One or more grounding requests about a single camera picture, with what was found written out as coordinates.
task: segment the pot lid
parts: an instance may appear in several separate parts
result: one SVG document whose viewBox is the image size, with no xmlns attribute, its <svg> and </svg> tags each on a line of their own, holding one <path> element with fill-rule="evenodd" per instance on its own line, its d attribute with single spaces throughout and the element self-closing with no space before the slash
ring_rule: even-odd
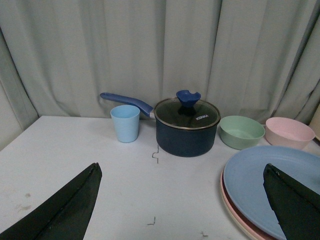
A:
<svg viewBox="0 0 320 240">
<path fill-rule="evenodd" d="M 209 102 L 198 100 L 192 107 L 185 107 L 177 97 L 160 101 L 154 116 L 165 125 L 185 130 L 209 128 L 221 118 L 219 110 Z"/>
</svg>

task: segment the stacked plates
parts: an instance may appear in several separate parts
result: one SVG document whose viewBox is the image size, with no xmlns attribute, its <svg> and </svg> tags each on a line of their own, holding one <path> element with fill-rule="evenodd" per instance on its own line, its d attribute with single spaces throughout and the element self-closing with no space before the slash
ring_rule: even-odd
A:
<svg viewBox="0 0 320 240">
<path fill-rule="evenodd" d="M 283 146 L 239 151 L 226 163 L 220 187 L 230 215 L 253 240 L 286 239 L 263 186 L 269 163 L 320 194 L 320 157 Z"/>
</svg>

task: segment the table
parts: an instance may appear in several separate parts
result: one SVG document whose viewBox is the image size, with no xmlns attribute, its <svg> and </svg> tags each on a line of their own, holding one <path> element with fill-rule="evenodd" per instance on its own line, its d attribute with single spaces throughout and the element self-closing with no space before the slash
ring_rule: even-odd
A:
<svg viewBox="0 0 320 240">
<path fill-rule="evenodd" d="M 0 232 L 99 163 L 102 179 L 85 240 L 248 239 L 229 217 L 219 186 L 238 150 L 217 135 L 204 155 L 173 156 L 158 150 L 155 121 L 141 120 L 139 127 L 136 141 L 121 143 L 111 119 L 40 117 L 0 152 Z M 320 156 L 315 142 L 304 150 Z"/>
</svg>

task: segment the lid knob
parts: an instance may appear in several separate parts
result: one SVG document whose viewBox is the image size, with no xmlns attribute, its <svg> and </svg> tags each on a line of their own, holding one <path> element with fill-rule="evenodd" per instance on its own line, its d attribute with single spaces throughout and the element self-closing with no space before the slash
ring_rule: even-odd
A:
<svg viewBox="0 0 320 240">
<path fill-rule="evenodd" d="M 191 93 L 189 90 L 180 90 L 176 93 L 177 98 L 179 99 L 182 106 L 186 108 L 192 108 L 196 102 L 201 98 L 201 94 Z"/>
</svg>

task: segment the pink bowl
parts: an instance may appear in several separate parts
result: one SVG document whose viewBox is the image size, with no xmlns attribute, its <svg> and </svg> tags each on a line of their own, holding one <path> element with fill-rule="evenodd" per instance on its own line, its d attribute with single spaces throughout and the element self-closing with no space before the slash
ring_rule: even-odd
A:
<svg viewBox="0 0 320 240">
<path fill-rule="evenodd" d="M 265 139 L 271 145 L 303 149 L 315 136 L 310 127 L 290 118 L 272 117 L 265 122 Z"/>
</svg>

